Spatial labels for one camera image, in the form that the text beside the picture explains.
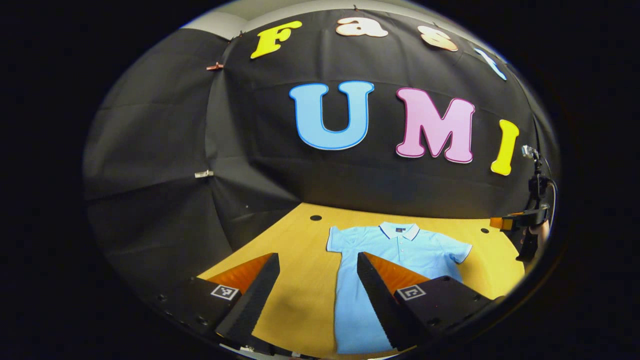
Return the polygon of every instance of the wooden table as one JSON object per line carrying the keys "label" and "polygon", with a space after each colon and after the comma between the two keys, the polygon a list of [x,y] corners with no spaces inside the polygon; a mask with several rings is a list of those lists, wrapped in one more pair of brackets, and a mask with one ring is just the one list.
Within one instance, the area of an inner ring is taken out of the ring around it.
{"label": "wooden table", "polygon": [[[322,219],[313,221],[312,215]],[[314,357],[370,359],[397,351],[336,354],[333,337],[335,285],[342,254],[326,251],[329,228],[377,226],[382,222],[417,224],[421,229],[442,233],[473,245],[458,265],[463,282],[494,299],[506,295],[524,276],[517,250],[489,219],[418,218],[367,213],[302,203],[256,239],[198,277],[208,279],[269,252],[280,258],[280,276],[265,303],[253,335],[276,346]]]}

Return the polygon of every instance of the letter m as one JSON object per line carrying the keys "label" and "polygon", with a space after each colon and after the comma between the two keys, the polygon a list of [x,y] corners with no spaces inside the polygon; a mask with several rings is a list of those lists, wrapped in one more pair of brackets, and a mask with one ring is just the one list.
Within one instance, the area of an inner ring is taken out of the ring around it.
{"label": "letter m", "polygon": [[453,99],[444,117],[440,117],[429,95],[416,88],[401,88],[396,95],[404,101],[406,124],[404,141],[396,147],[396,152],[405,158],[419,158],[426,152],[421,142],[421,134],[427,140],[431,156],[437,158],[447,139],[451,145],[444,157],[454,163],[470,163],[471,118],[476,108],[463,99]]}

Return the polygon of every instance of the shirt collar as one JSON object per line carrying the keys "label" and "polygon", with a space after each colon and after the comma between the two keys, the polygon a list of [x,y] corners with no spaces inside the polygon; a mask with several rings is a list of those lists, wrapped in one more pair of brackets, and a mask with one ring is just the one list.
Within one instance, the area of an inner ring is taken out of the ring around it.
{"label": "shirt collar", "polygon": [[[404,238],[411,241],[415,239],[416,235],[418,235],[418,232],[420,231],[420,227],[418,227],[418,225],[416,224],[393,224],[391,222],[383,222],[379,225],[379,228],[387,236],[387,238],[392,239],[402,235]],[[397,233],[396,228],[403,228],[406,229],[406,231],[402,234]]]}

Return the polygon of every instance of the black fabric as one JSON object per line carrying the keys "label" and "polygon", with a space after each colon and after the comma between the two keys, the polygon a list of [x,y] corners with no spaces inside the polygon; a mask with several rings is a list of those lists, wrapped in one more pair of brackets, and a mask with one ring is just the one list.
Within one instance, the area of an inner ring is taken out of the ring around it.
{"label": "black fabric", "polygon": [[227,41],[180,29],[147,51],[109,91],[84,154],[85,197],[135,190],[207,170],[204,119]]}
{"label": "black fabric", "polygon": [[[377,20],[389,35],[336,34],[337,19],[355,15]],[[294,20],[303,25],[292,30],[279,50],[250,59],[259,32]],[[545,114],[540,106],[530,106],[535,100],[489,51],[485,49],[507,74],[507,81],[474,51],[477,46],[472,42],[450,34],[459,51],[434,49],[420,38],[420,25],[429,24],[382,12],[329,10],[280,19],[233,39],[209,99],[206,147],[215,173],[222,176],[228,165],[245,163],[300,201],[338,208],[451,218],[486,218],[520,210],[529,196],[527,180],[532,174],[532,163],[522,158],[520,147],[536,144],[534,111],[548,124]],[[367,136],[343,151],[306,145],[297,133],[289,90],[305,83],[327,84],[323,118],[328,129],[338,130],[347,124],[348,107],[337,86],[347,80],[374,83]],[[453,98],[474,104],[473,162],[451,163],[442,154],[417,159],[396,154],[404,135],[404,104],[396,97],[401,87],[427,91],[441,115]],[[490,170],[500,147],[500,119],[512,121],[520,130],[508,176]],[[549,147],[545,152],[556,150],[549,145],[555,141],[548,138],[550,128],[541,128],[541,143]]]}
{"label": "black fabric", "polygon": [[89,203],[99,247],[141,295],[164,291],[231,255],[206,182],[171,181]]}

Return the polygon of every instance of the light blue polo shirt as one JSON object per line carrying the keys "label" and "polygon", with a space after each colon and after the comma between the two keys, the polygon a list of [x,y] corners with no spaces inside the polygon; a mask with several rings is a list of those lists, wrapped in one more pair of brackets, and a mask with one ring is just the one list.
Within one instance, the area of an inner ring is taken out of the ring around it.
{"label": "light blue polo shirt", "polygon": [[456,264],[467,258],[471,245],[415,224],[383,222],[345,230],[333,226],[326,249],[342,253],[335,294],[337,353],[366,354],[393,348],[358,277],[358,253],[366,251],[429,279],[448,275],[462,282]]}

